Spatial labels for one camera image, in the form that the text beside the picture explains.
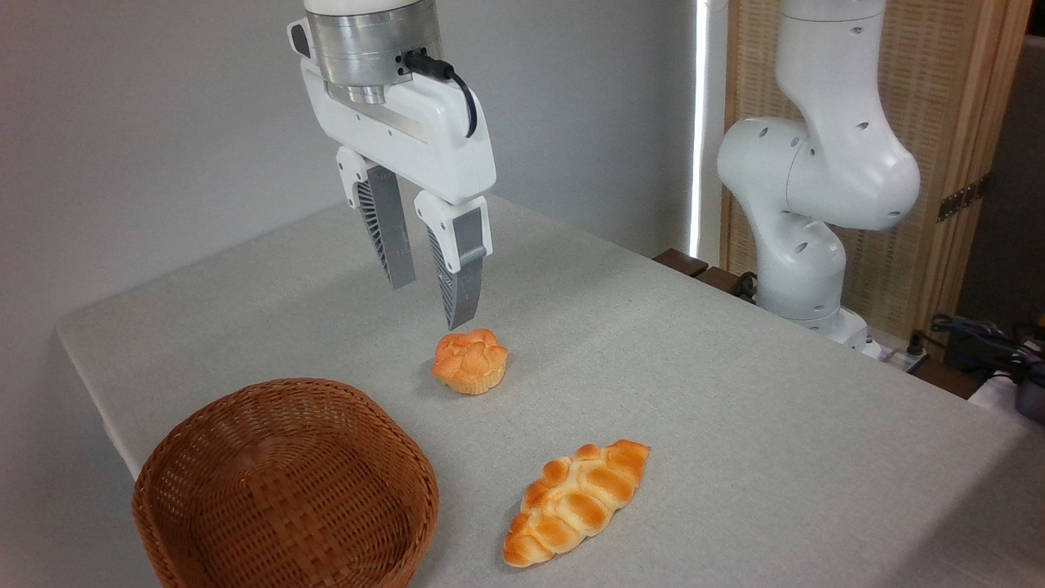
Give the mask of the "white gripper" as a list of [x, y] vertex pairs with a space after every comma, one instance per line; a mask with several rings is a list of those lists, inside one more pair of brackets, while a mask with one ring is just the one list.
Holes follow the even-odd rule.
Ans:
[[412, 75], [385, 86], [382, 104], [352, 103], [345, 89], [321, 75], [306, 19], [291, 22], [287, 31], [292, 48], [310, 49], [300, 70], [314, 115], [343, 145], [336, 167], [346, 198], [361, 212], [389, 284], [400, 289], [416, 279], [397, 174], [426, 190], [414, 208], [428, 230], [447, 330], [473, 320], [484, 260], [492, 253], [487, 201], [478, 195], [496, 183], [482, 105], [474, 104], [477, 130], [467, 136], [468, 107], [456, 83]]

